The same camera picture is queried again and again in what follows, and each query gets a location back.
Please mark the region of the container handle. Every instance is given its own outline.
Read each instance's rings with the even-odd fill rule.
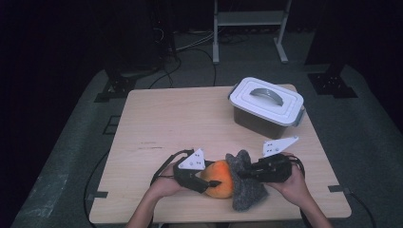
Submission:
[[[284,104],[284,101],[282,100],[282,98],[276,92],[274,92],[273,90],[270,90],[268,88],[255,88],[249,94],[254,95],[254,96],[262,96],[262,97],[271,98],[279,106],[282,106]]]

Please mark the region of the forearm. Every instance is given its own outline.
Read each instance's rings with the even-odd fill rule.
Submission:
[[[332,228],[332,224],[320,210],[314,199],[310,199],[300,207],[314,228]]]
[[[126,228],[146,228],[153,217],[155,206],[159,200],[160,198],[146,192]]]

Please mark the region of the container lid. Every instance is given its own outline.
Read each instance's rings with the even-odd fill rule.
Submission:
[[[298,93],[252,77],[244,78],[229,100],[237,108],[283,126],[298,121],[303,105],[303,98]]]

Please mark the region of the hand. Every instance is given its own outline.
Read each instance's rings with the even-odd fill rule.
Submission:
[[[176,194],[179,191],[188,190],[185,187],[180,186],[175,179],[173,179],[175,163],[170,163],[161,175],[151,184],[147,193],[156,198],[169,197]]]
[[[285,152],[282,154],[293,156],[293,154]],[[288,180],[285,182],[270,182],[266,184],[278,190],[286,200],[298,206],[310,221],[312,227],[333,227],[309,192],[302,171],[295,163],[293,163],[292,174]]]
[[[126,228],[147,227],[153,216],[155,206],[161,198],[172,196],[182,190],[187,190],[187,188],[181,187],[175,179],[173,179],[173,165],[174,163],[170,163],[161,173],[161,176],[165,176],[165,178],[158,177],[145,192],[136,211],[127,223]]]
[[[286,152],[283,152],[282,154],[286,156],[294,156],[293,154]],[[307,200],[312,200],[312,196],[306,186],[302,172],[295,163],[292,165],[292,174],[288,180],[285,182],[269,182],[266,184],[278,190],[286,200],[298,207],[302,207]]]

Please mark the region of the gray carpet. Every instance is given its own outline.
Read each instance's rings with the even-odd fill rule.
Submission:
[[[221,45],[221,62],[216,66],[215,86],[233,86],[242,78],[254,76],[273,84],[293,84],[304,97],[304,105],[343,187],[354,191],[374,215],[377,227],[403,227],[403,137],[367,87],[363,77],[346,66],[341,77],[358,98],[335,99],[317,95],[307,74],[325,66],[305,66],[313,33],[285,33],[283,45],[289,63],[280,63],[273,34],[255,34],[236,45]],[[198,40],[194,35],[176,37],[177,48]],[[174,87],[212,86],[215,69],[206,53],[211,44],[178,53],[181,66],[171,73]],[[172,71],[179,65],[173,58],[166,63]],[[163,76],[163,70],[142,78],[136,89],[148,88]],[[106,74],[94,75],[76,105],[59,141],[44,167],[13,227],[90,227],[84,209],[84,191],[94,193],[102,175],[113,135],[103,134],[109,118],[121,115],[125,99],[94,103],[106,84]],[[170,87],[167,77],[153,88]],[[88,178],[95,169],[91,180]],[[349,218],[333,219],[335,227],[372,227],[365,209],[347,197],[352,207]],[[86,203],[90,208],[91,201]],[[301,220],[284,221],[285,227],[304,227]],[[124,227],[122,224],[97,227]]]

